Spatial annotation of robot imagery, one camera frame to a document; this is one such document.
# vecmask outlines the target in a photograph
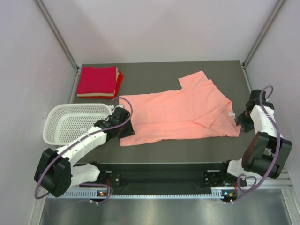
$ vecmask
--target gray floor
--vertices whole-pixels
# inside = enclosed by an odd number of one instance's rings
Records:
[[[114,64],[122,71],[124,80],[119,94],[134,95],[179,90],[178,78],[204,71],[219,90],[233,102],[239,115],[245,109],[249,90],[239,61],[163,62]],[[84,66],[109,67],[112,64]],[[75,97],[74,103],[106,103],[103,99]],[[166,162],[222,162],[239,159],[247,149],[254,133],[239,137],[213,137],[194,140],[165,140],[137,146],[121,147],[119,140],[111,140],[95,148],[80,162],[100,163],[166,163]]]
[[[81,202],[49,219],[76,201],[47,199],[50,217],[44,215],[40,225],[291,225],[281,190],[258,190],[233,205],[213,199]]]

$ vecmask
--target pink shirt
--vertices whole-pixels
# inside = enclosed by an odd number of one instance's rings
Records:
[[[120,139],[121,146],[165,139],[194,139],[215,136],[237,137],[232,102],[208,80],[203,71],[179,79],[181,90],[125,95],[133,106],[135,135]],[[122,99],[120,104],[130,110]]]

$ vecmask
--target plastic basket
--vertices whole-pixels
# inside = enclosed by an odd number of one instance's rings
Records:
[[[111,109],[105,104],[58,105],[47,117],[43,139],[53,145],[68,144],[87,132],[95,122],[111,114]]]

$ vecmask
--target wall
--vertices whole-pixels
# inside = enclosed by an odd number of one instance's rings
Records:
[[[277,0],[44,0],[77,63],[243,61]]]
[[[75,74],[32,0],[0,1],[0,224],[27,224],[49,111]]]
[[[300,199],[300,1],[289,0],[248,66],[254,88],[274,86],[270,100],[282,135],[293,143],[286,167]]]

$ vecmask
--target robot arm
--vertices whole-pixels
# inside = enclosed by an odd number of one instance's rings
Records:
[[[274,105],[267,102],[265,92],[262,95],[262,103],[268,112],[265,114],[259,104],[260,90],[251,92],[250,99],[246,103],[246,110],[236,118],[236,124],[241,125],[245,132],[255,129],[255,136],[242,159],[230,160],[223,164],[223,172],[228,173],[233,177],[238,177],[240,174],[246,176],[263,176],[270,166],[277,144],[277,131],[271,123],[269,117],[274,121]],[[282,136],[281,146],[278,158],[273,166],[269,177],[277,178],[287,160],[287,157],[292,149],[292,143]]]
[[[66,151],[52,165],[44,176],[41,186],[55,197],[59,197],[71,186],[96,181],[101,173],[101,170],[97,166],[92,164],[73,166],[95,147],[106,143],[110,139],[133,135],[135,132],[132,128],[131,121],[122,127],[109,129],[124,123],[129,116],[130,113],[126,109],[117,106],[111,116],[108,116],[105,120],[97,121],[94,126],[88,130],[87,134],[83,134],[70,144],[60,147],[57,150],[46,149],[38,164],[34,180],[38,182],[41,174],[45,171],[50,162],[64,150],[72,146],[71,149]]]

